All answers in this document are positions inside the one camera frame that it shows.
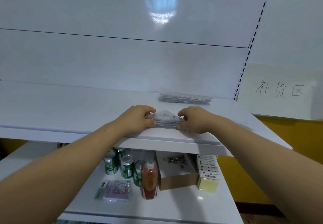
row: clear plastic package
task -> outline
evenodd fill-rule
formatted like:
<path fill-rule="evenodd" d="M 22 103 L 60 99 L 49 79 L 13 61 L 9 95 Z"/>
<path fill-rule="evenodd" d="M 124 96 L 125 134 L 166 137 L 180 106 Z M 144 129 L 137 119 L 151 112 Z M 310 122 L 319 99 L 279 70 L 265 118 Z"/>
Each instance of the clear plastic package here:
<path fill-rule="evenodd" d="M 109 181 L 103 199 L 109 202 L 128 201 L 131 187 L 130 180 Z"/>
<path fill-rule="evenodd" d="M 168 129 L 177 129 L 178 124 L 185 121 L 181 117 L 174 115 L 167 110 L 147 115 L 145 118 L 154 119 L 156 121 L 156 125 L 154 127 Z"/>
<path fill-rule="evenodd" d="M 196 105 L 210 105 L 212 98 L 209 96 L 161 91 L 159 93 L 158 101 L 165 103 L 190 103 Z"/>

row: green beverage can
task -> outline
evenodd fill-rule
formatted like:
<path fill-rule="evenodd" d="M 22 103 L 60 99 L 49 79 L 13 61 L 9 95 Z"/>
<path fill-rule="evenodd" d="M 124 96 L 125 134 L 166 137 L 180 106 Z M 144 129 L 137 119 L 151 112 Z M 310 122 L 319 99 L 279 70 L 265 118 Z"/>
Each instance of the green beverage can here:
<path fill-rule="evenodd" d="M 126 150 L 124 148 L 113 148 L 113 150 L 117 153 L 118 164 L 120 165 L 121 158 L 126 154 Z"/>
<path fill-rule="evenodd" d="M 121 158 L 121 176 L 130 179 L 133 176 L 134 160 L 130 154 L 126 154 Z"/>
<path fill-rule="evenodd" d="M 135 167 L 133 168 L 133 183 L 140 187 L 142 182 L 142 169 L 145 165 L 145 161 L 138 160 L 135 163 Z"/>
<path fill-rule="evenodd" d="M 104 156 L 104 165 L 105 165 L 105 173 L 108 175 L 114 175 L 118 171 L 118 163 L 116 152 L 114 150 L 110 150 Z"/>

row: plastic bottle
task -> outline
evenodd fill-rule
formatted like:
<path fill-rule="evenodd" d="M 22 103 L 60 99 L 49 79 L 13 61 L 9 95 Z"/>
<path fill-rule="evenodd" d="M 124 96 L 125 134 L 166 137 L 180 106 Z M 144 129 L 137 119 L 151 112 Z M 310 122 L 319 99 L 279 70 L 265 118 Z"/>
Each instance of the plastic bottle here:
<path fill-rule="evenodd" d="M 154 199 L 157 196 L 158 169 L 153 159 L 148 159 L 142 170 L 142 196 Z"/>

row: lower shelf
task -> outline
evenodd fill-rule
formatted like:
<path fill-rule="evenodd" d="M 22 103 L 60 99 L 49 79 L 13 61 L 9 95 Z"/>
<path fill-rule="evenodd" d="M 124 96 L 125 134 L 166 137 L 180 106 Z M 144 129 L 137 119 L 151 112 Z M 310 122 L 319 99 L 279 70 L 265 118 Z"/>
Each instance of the lower shelf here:
<path fill-rule="evenodd" d="M 0 161 L 0 180 L 34 159 L 56 150 L 54 143 L 28 142 Z M 134 157 L 142 153 L 134 152 Z M 127 202 L 105 202 L 94 196 L 103 180 L 122 179 L 118 171 L 108 176 L 100 163 L 78 195 L 59 217 L 66 220 L 100 223 L 221 223 L 242 224 L 224 177 L 216 193 L 199 191 L 196 186 L 158 191 L 153 200 L 144 200 L 133 186 Z"/>

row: white back panel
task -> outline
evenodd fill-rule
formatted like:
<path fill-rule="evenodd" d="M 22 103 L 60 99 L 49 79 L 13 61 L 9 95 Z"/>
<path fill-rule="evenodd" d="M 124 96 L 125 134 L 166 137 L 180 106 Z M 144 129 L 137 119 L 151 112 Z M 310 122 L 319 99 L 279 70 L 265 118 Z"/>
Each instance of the white back panel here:
<path fill-rule="evenodd" d="M 248 61 L 323 70 L 322 2 L 268 0 Z"/>
<path fill-rule="evenodd" d="M 0 30 L 0 79 L 232 98 L 246 48 Z"/>
<path fill-rule="evenodd" d="M 0 28 L 248 47 L 264 0 L 0 0 Z"/>

